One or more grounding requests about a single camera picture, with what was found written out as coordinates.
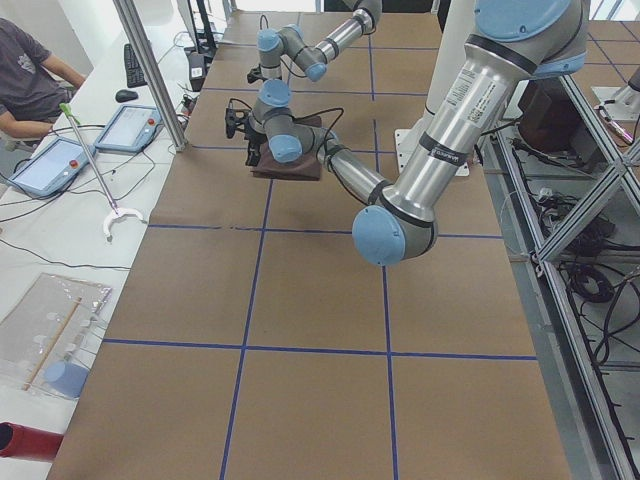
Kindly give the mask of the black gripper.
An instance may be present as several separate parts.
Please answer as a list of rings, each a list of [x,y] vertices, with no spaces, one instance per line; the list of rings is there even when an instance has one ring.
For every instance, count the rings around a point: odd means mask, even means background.
[[[261,160],[261,146],[268,142],[268,138],[264,133],[247,124],[245,126],[245,140],[248,142],[245,165],[256,167]]]
[[[260,69],[260,78],[262,81],[272,79],[282,79],[282,70],[280,68],[275,69]]]

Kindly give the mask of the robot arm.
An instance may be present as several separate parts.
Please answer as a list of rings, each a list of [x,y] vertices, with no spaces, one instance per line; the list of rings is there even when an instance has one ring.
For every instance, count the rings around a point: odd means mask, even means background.
[[[395,181],[362,164],[332,130],[298,123],[281,78],[281,60],[288,57],[318,81],[344,47],[376,30],[380,2],[354,1],[351,9],[351,17],[314,46],[306,44],[296,25],[259,31],[264,81],[244,123],[253,152],[267,144],[281,164],[315,155],[363,204],[352,225],[356,249],[368,262],[388,266],[435,244],[435,204],[517,85],[583,66],[589,6],[584,1],[476,2],[465,61]]]
[[[316,45],[305,43],[302,30],[296,24],[279,30],[261,29],[257,34],[259,63],[247,74],[248,82],[282,79],[284,56],[304,73],[305,78],[319,81],[330,62],[361,37],[376,30],[383,12],[383,3],[379,0],[344,1],[344,4],[351,8],[351,17]]]

